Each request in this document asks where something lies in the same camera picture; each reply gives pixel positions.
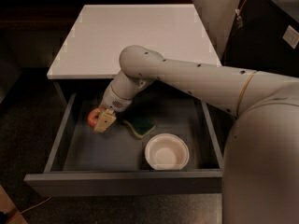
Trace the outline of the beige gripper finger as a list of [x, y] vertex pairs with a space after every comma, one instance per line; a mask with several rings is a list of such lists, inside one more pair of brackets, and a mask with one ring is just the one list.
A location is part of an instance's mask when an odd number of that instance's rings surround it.
[[101, 109], [96, 112], [94, 130], [104, 133], [116, 120], [116, 113], [111, 109]]

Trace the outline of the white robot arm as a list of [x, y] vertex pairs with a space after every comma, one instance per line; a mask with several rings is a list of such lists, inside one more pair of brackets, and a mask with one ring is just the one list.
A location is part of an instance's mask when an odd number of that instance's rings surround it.
[[171, 60], [125, 48], [93, 128], [102, 133], [159, 80], [234, 116], [222, 171], [223, 224], [299, 224], [299, 80], [256, 70]]

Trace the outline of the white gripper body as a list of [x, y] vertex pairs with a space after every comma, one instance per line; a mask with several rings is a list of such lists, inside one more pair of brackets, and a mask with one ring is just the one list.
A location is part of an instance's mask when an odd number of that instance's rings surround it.
[[123, 112], [130, 106], [131, 103], [132, 100], [120, 98], [113, 91], [112, 85], [109, 84], [104, 92], [100, 105], [104, 106], [107, 109], [114, 110], [115, 112]]

